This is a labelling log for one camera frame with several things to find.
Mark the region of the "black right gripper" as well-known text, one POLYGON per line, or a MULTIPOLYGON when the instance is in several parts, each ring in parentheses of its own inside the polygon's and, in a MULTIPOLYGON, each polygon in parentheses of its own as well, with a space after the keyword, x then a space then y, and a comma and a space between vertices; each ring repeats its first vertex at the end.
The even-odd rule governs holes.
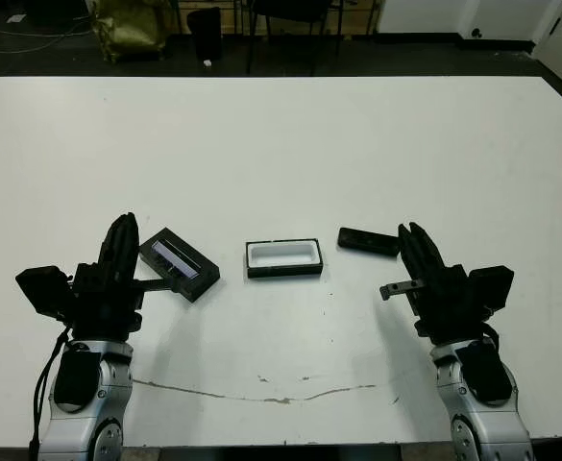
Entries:
POLYGON ((406 295, 417 333, 432 344, 450 344, 481 338, 484 321, 477 313, 474 292, 464 268, 445 262, 428 233, 417 223, 398 227, 400 253, 410 280, 383 285, 384 301, 406 295))

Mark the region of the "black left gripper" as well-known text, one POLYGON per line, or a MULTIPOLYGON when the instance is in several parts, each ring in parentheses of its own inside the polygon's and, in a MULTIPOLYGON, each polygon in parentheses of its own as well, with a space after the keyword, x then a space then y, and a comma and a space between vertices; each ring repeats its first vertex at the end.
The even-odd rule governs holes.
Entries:
POLYGON ((181 291, 180 278, 137 279, 138 249, 138 224, 128 212, 110 225, 98 262, 77 266, 70 320, 75 339, 125 342, 141 329, 147 292, 181 291))

